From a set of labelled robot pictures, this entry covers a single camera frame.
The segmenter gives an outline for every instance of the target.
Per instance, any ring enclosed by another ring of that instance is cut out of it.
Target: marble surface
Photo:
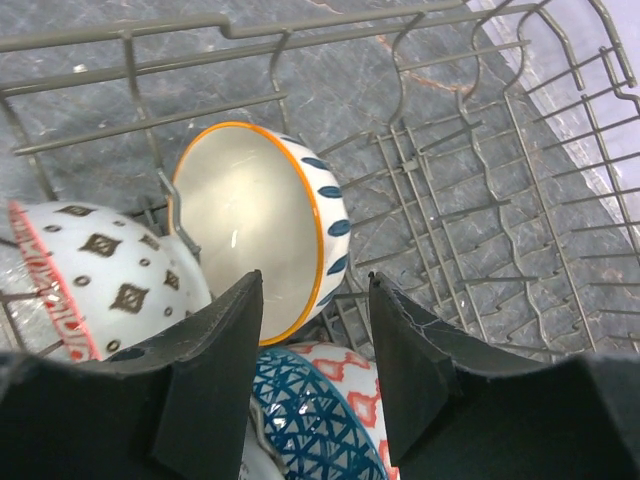
[[[228,15],[239,26],[252,26],[420,3],[419,0],[353,0],[348,4],[335,0],[73,0],[58,5],[44,0],[5,0],[0,6],[0,31],[3,35],[53,31],[117,20],[155,19],[211,11]],[[465,12],[468,10],[460,7],[447,15]],[[432,13],[428,18],[443,15]],[[376,24],[390,22],[392,20],[383,20]],[[403,41],[399,58],[410,63],[468,51],[471,29],[472,24],[463,23],[412,32]],[[325,31],[318,29],[296,35]],[[480,48],[491,46],[483,32],[478,38]],[[230,41],[216,29],[201,29],[140,38],[135,41],[135,51],[138,61],[146,61],[275,40],[277,37]],[[387,122],[396,111],[400,95],[391,56],[393,40],[393,35],[377,36],[283,53],[277,75],[281,88],[288,93],[286,104],[291,116],[291,133],[301,135],[316,151],[362,130],[372,130],[387,138]],[[269,60],[269,56],[259,56],[146,75],[139,80],[140,89],[152,116],[270,94],[273,88],[268,75]],[[1,54],[0,83],[71,74],[122,65],[123,62],[123,47],[116,41]],[[637,325],[632,323],[635,319],[598,310],[637,311],[640,306],[637,289],[593,287],[589,282],[637,282],[638,265],[620,258],[592,261],[578,258],[581,255],[626,252],[629,248],[627,240],[617,230],[598,230],[588,234],[571,232],[577,227],[612,223],[609,213],[597,201],[551,210],[550,218],[559,235],[562,252],[571,260],[569,274],[580,298],[581,313],[547,220],[541,214],[541,202],[522,159],[522,150],[513,134],[513,123],[507,110],[499,104],[474,112],[478,107],[502,99],[502,90],[505,83],[513,78],[513,70],[499,53],[485,55],[482,64],[481,85],[467,103],[467,109],[471,112],[472,122],[483,122],[475,133],[489,168],[494,193],[498,200],[511,201],[501,207],[500,213],[502,222],[509,225],[511,239],[502,233],[495,208],[447,220],[448,237],[442,228],[441,215],[486,205],[491,201],[483,164],[470,149],[470,139],[465,133],[428,150],[430,184],[437,192],[438,209],[433,200],[427,198],[430,189],[424,177],[419,171],[411,174],[416,190],[425,196],[422,207],[433,228],[433,236],[427,235],[422,212],[415,203],[408,210],[411,222],[399,212],[354,228],[351,260],[356,280],[366,287],[366,276],[375,269],[395,279],[402,288],[410,289],[423,283],[425,268],[416,249],[393,260],[361,265],[367,260],[413,246],[410,233],[410,227],[413,227],[421,235],[420,250],[430,265],[434,283],[414,291],[412,297],[446,320],[467,328],[490,343],[523,347],[516,353],[541,360],[554,358],[540,353],[547,350],[562,353],[590,348],[587,326],[598,350],[630,351],[630,342],[612,340],[611,336],[626,336],[633,331],[638,333]],[[418,146],[429,145],[462,127],[456,108],[456,92],[467,91],[475,75],[474,59],[442,63],[406,74],[407,101],[403,113],[407,126],[418,127],[425,122],[453,116],[452,121],[416,130]],[[519,91],[520,87],[516,85],[510,93],[517,95]],[[10,100],[33,142],[131,123],[137,115],[124,79]],[[514,98],[512,103],[516,118],[523,125],[539,116],[536,107],[524,97]],[[199,132],[225,120],[249,121],[274,130],[283,128],[275,102],[156,127],[154,133],[165,169],[173,171],[181,152]],[[541,182],[542,194],[550,205],[593,194],[579,174],[551,178],[551,175],[571,170],[575,165],[563,149],[543,148],[557,141],[547,124],[530,123],[523,127],[523,135],[531,147],[533,170]],[[5,214],[9,199],[25,202],[44,199],[25,158],[15,157],[10,152],[14,146],[15,137],[5,119],[0,118],[0,165],[4,173],[0,176],[0,237],[4,238],[11,236]],[[327,160],[338,181],[348,185],[368,173],[384,171],[387,160],[393,166],[400,165],[400,153],[407,160],[415,153],[406,136],[402,136],[399,146],[390,139],[382,140],[381,145],[369,146],[363,140],[356,141],[336,150]],[[152,156],[141,132],[51,150],[43,153],[41,158],[61,199],[91,201],[123,211],[139,209],[141,199],[150,204],[162,203]],[[407,202],[414,200],[409,176],[400,174],[397,181],[402,197]],[[346,188],[345,201],[355,224],[399,205],[398,191],[388,175]],[[436,255],[434,243],[440,255]],[[453,249],[459,256],[459,268],[453,261]],[[514,264],[514,252],[520,270]],[[0,280],[1,289],[13,293],[29,291],[30,282],[15,250],[0,246],[0,269],[4,272]],[[466,288],[462,283],[463,278],[519,275],[537,276],[541,280],[531,282],[528,292],[524,291],[522,282],[487,283]],[[451,286],[458,292],[455,299],[451,297]],[[40,350],[55,341],[55,332],[37,301],[13,306],[29,348]],[[354,301],[343,300],[330,307],[330,317],[338,307],[352,337],[361,345],[361,352],[370,355],[371,346],[361,322],[361,312],[366,307],[360,304],[359,311]],[[583,314],[587,317],[586,323],[582,320]],[[336,338],[345,341],[342,328],[339,325],[335,328]],[[10,344],[0,335],[0,347],[4,346]],[[53,355],[62,358],[64,352],[58,349]]]

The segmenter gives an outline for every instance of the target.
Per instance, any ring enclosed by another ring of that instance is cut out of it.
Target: blue leaf pattern
[[[341,237],[351,231],[349,220],[338,220],[329,227],[329,235],[332,237]]]
[[[326,198],[342,198],[342,192],[338,187],[321,187],[318,193]]]
[[[325,163],[319,158],[304,157],[300,159],[300,161],[303,163],[306,163],[307,165],[311,165],[312,167],[316,167],[320,170],[329,170],[329,168],[325,165]]]
[[[333,275],[334,273],[340,273],[345,268],[347,268],[347,262],[349,261],[349,255],[345,255],[344,257],[339,258],[336,262],[331,265],[331,268],[327,270],[327,275]]]

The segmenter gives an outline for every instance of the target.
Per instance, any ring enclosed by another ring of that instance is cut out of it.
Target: blue geometric pattern
[[[318,193],[325,198],[342,198],[342,192],[338,187],[321,187]]]
[[[332,275],[334,273],[340,273],[342,270],[347,268],[347,262],[349,261],[349,255],[345,255],[344,257],[340,257],[336,260],[336,263],[331,265],[331,268],[327,270],[327,275]]]
[[[307,165],[311,165],[312,167],[316,167],[320,170],[329,170],[329,167],[327,167],[325,163],[319,158],[304,157],[301,158],[300,161],[306,163]]]
[[[265,433],[289,467],[287,480],[385,480],[369,436],[335,387],[287,350],[263,351],[253,393]]]
[[[351,231],[349,220],[338,220],[329,227],[329,235],[332,237],[341,237]]]

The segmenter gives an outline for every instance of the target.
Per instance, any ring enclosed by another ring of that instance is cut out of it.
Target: bowl with brown diamond pattern
[[[104,360],[211,302],[182,241],[98,205],[11,202],[23,260],[73,361]]]

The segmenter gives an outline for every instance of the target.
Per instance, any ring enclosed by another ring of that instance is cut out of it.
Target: blue patterned bowl
[[[253,393],[287,480],[386,480],[375,445],[349,403],[311,363],[289,350],[261,352]]]
[[[347,269],[351,226],[335,177],[299,140],[248,123],[214,125],[189,145],[173,181],[213,294],[262,272],[260,345],[284,340],[329,303]]]

